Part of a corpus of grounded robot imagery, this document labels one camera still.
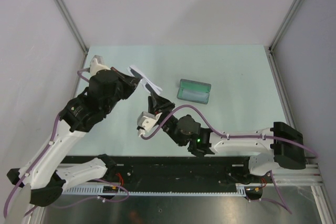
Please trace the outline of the white frame sunglasses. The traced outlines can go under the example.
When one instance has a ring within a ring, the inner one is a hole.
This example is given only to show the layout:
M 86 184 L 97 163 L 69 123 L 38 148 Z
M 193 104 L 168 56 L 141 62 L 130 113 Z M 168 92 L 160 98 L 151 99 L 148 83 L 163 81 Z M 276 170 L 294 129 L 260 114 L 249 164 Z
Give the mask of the white frame sunglasses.
M 160 95 L 163 91 L 162 88 L 154 84 L 140 69 L 138 69 L 135 65 L 130 65 L 127 68 L 130 75 L 133 77 L 139 78 L 140 83 L 143 86 L 144 90 L 151 94 L 156 93 L 157 95 Z

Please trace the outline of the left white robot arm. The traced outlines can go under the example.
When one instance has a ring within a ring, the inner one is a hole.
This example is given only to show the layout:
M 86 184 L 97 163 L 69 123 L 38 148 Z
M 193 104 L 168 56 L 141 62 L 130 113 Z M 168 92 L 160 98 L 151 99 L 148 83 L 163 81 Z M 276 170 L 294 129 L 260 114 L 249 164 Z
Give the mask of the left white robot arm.
M 106 154 L 61 170 L 58 165 L 72 147 L 104 120 L 120 100 L 136 90 L 140 77 L 106 68 L 91 75 L 87 87 L 56 116 L 50 139 L 25 166 L 12 168 L 7 177 L 15 188 L 31 186 L 29 203 L 45 207 L 67 189 L 94 179 L 111 182 L 116 163 Z

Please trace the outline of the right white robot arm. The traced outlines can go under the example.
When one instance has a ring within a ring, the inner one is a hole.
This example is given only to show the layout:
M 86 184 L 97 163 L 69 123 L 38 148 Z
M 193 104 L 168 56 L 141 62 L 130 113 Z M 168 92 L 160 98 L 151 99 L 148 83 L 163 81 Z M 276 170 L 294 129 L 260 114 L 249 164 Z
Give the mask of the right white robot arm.
M 148 112 L 157 130 L 163 130 L 178 146 L 186 146 L 194 156 L 221 155 L 248 157 L 243 179 L 254 183 L 278 167 L 306 168 L 302 134 L 284 122 L 250 133 L 225 133 L 211 126 L 202 127 L 191 115 L 176 118 L 174 103 L 156 93 L 148 96 Z

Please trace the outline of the light blue cleaning cloth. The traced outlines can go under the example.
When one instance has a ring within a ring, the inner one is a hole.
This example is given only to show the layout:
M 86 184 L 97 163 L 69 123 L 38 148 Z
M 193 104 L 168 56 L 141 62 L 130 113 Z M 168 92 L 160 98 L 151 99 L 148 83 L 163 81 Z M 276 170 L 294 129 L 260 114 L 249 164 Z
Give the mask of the light blue cleaning cloth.
M 209 99 L 209 93 L 184 89 L 182 91 L 181 99 L 207 104 Z

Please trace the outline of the grey glasses case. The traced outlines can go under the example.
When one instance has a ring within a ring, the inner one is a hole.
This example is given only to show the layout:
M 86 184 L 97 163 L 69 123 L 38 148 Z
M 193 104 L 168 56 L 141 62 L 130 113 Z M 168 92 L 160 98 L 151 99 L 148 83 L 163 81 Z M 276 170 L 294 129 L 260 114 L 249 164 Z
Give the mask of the grey glasses case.
M 181 79 L 177 93 L 179 100 L 208 104 L 212 85 L 188 79 Z

